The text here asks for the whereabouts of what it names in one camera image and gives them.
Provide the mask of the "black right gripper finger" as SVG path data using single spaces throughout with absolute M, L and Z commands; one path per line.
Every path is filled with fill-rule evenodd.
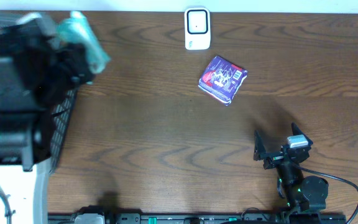
M 298 127 L 296 123 L 291 124 L 291 130 L 294 136 L 303 135 L 306 140 L 310 140 L 309 137 Z
M 257 130 L 254 131 L 255 146 L 254 146 L 254 160 L 260 161 L 266 158 L 266 149 L 263 140 Z

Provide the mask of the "teal wipes packet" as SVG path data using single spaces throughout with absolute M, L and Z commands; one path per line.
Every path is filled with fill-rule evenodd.
M 111 60 L 96 38 L 86 16 L 80 11 L 71 11 L 70 17 L 57 26 L 60 40 L 85 46 L 86 61 L 93 74 L 101 73 Z

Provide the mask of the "purple snack package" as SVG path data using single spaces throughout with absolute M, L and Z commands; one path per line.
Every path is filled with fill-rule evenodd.
M 215 56 L 199 79 L 198 87 L 213 98 L 228 106 L 247 78 L 248 71 L 230 61 Z

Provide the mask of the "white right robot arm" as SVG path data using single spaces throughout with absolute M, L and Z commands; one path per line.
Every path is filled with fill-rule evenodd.
M 279 151 L 267 152 L 261 135 L 255 131 L 254 160 L 263 161 L 264 169 L 276 169 L 278 184 L 283 198 L 296 213 L 319 212 L 326 208 L 328 181 L 311 175 L 305 177 L 300 163 L 307 160 L 313 141 L 295 124 L 291 124 L 292 135 Z

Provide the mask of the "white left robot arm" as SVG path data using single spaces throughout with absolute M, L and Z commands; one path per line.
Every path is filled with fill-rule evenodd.
M 55 107 L 94 79 L 85 46 L 56 39 L 39 12 L 0 33 L 0 223 L 47 223 Z

